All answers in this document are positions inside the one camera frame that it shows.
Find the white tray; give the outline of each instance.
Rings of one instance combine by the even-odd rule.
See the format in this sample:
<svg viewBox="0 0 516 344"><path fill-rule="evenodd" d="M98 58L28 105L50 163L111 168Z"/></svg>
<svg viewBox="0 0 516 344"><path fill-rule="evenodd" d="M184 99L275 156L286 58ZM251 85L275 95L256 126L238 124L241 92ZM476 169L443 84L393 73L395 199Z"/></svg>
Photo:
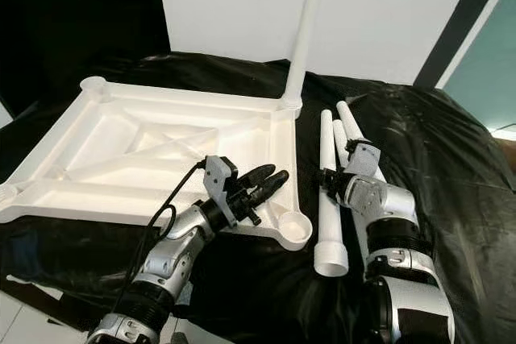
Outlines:
<svg viewBox="0 0 516 344"><path fill-rule="evenodd" d="M90 77L82 92L16 171L0 185L0 222L23 215L145 225L205 155L226 156L239 175L262 164L287 183L227 230L299 250L310 220L299 211L295 111L278 100L162 89ZM197 171L177 194L178 213L208 198ZM163 225L166 216L160 220Z"/></svg>

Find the white pole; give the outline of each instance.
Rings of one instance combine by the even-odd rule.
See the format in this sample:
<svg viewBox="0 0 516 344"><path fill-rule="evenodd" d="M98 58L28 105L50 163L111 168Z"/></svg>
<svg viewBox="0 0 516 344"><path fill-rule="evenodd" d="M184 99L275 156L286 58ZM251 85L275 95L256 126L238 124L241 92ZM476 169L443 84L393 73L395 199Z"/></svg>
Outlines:
<svg viewBox="0 0 516 344"><path fill-rule="evenodd" d="M294 109L298 114L303 105L301 91L305 80L306 58L310 46L310 37L314 30L315 17L321 0L305 0L301 20L299 21L298 37L290 64L289 76L285 92L280 100L280 106L284 109Z"/></svg>
<svg viewBox="0 0 516 344"><path fill-rule="evenodd" d="M335 138L335 146L337 147L337 155L342 168L346 168L349 160L349 152L346 151L347 136L342 125L342 121L333 120L333 136Z"/></svg>
<svg viewBox="0 0 516 344"><path fill-rule="evenodd" d="M349 110L349 106L347 106L347 103L344 101L338 102L337 110L339 111L339 116L342 120L347 138L351 140L364 139L364 135L362 135L362 131L358 127L352 112ZM381 173L380 167L378 167L377 171L374 173L374 178L385 181L384 174Z"/></svg>
<svg viewBox="0 0 516 344"><path fill-rule="evenodd" d="M321 113L320 168L336 169L331 112ZM321 276L344 276L349 269L347 250L342 243L339 205L319 188L319 232L314 250L314 268Z"/></svg>

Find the white backdrop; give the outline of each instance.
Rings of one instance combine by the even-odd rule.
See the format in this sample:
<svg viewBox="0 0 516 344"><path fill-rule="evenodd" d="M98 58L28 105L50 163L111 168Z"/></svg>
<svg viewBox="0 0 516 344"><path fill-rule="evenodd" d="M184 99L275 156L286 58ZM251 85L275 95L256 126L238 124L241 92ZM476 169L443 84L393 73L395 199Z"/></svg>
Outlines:
<svg viewBox="0 0 516 344"><path fill-rule="evenodd" d="M459 0L322 0L308 69L412 84ZM290 58L303 0L163 0L172 50Z"/></svg>

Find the robotic hand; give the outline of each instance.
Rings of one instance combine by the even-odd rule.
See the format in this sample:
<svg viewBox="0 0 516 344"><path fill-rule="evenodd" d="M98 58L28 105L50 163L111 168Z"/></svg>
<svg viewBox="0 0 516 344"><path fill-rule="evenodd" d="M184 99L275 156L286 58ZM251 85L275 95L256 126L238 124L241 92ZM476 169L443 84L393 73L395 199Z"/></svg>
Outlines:
<svg viewBox="0 0 516 344"><path fill-rule="evenodd" d="M364 259L364 291L354 342L453 343L452 308L435 274L410 191L374 179L380 151L348 143L349 164L321 171L321 186L352 210Z"/></svg>
<svg viewBox="0 0 516 344"><path fill-rule="evenodd" d="M254 209L289 179L287 171L272 175L273 164L237 179L237 168L225 157L207 156L196 167L205 169L204 185L210 199L195 202L176 221L173 216L168 232L150 250L112 313L104 316L86 344L158 344L160 332L202 248L221 229L234 227L245 218L250 218L255 226L260 224ZM170 201L180 186L156 215L165 209L173 209L175 214Z"/></svg>

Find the wrinkled black fabric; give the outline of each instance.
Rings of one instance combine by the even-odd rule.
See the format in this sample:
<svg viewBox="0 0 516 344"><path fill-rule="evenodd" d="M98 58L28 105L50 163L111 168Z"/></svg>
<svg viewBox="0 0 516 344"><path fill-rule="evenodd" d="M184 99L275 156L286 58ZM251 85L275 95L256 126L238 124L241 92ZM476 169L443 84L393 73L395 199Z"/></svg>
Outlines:
<svg viewBox="0 0 516 344"><path fill-rule="evenodd" d="M109 81L256 97L280 97L288 62L258 64L173 53L143 60L103 58L77 75ZM77 95L50 96L0 130L5 180ZM512 342L516 335L514 175L485 128L439 90L307 74L296 122L298 191L314 225L306 247L219 235L199 256L183 317L238 343L345 343L360 299L361 263L352 220L343 214L351 271L328 279L313 270L317 238L319 115L346 99L382 150L387 180L410 189L420 222L435 235L435 264L456 316L456 342ZM20 218L0 226L2 275L101 302L121 285L139 227Z"/></svg>

